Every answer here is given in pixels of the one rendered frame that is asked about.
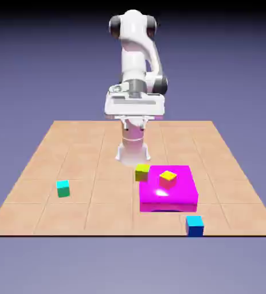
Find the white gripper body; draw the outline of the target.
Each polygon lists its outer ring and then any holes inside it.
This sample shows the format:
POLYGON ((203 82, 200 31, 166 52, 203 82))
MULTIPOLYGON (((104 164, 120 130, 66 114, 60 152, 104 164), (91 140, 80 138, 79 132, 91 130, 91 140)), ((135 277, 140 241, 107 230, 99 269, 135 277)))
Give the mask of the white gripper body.
POLYGON ((161 94, 141 93, 140 98, 130 98, 128 92, 107 92, 104 105, 107 117, 162 117, 165 114, 165 97, 161 94))

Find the large magenta box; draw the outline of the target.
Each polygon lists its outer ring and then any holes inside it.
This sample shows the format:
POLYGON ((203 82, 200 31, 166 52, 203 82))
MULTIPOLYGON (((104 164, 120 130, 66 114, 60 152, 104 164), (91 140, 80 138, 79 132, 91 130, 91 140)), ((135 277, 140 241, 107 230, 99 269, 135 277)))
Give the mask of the large magenta box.
POLYGON ((195 212, 198 191, 188 165, 152 165, 148 180, 139 183, 141 212, 178 211, 195 212), (159 175, 164 171, 177 174, 177 182, 170 189, 161 188, 159 175))

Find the small yellow cube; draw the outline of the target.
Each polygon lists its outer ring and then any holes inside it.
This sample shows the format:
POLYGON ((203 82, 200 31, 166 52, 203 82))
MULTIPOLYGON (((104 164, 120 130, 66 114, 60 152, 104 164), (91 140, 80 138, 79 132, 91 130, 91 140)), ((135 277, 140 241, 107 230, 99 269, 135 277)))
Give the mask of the small yellow cube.
POLYGON ((150 165, 148 164, 138 164, 135 168, 135 181, 147 181, 148 173, 150 171, 150 165))

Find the small blue cube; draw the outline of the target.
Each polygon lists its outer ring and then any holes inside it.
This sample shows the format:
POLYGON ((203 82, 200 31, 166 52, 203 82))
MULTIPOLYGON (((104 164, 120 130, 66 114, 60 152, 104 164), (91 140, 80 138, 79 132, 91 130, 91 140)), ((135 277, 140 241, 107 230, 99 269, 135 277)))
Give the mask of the small blue cube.
POLYGON ((204 234, 204 223, 199 215, 186 216, 186 233, 188 237, 202 237, 204 234))

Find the small green cube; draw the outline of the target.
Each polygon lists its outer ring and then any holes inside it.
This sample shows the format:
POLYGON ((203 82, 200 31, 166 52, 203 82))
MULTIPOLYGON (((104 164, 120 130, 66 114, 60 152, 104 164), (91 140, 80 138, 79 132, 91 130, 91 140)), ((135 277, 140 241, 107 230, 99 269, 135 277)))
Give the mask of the small green cube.
POLYGON ((70 196, 69 180, 56 181, 57 195, 59 198, 70 196))

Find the small red cube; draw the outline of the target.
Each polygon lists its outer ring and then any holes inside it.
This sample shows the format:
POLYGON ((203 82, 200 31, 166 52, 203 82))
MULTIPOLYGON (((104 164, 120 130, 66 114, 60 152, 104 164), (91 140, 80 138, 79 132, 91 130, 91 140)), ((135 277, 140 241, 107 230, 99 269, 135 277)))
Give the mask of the small red cube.
POLYGON ((161 188, 170 189, 177 182, 177 174, 172 171, 164 171, 159 175, 159 185, 161 188))

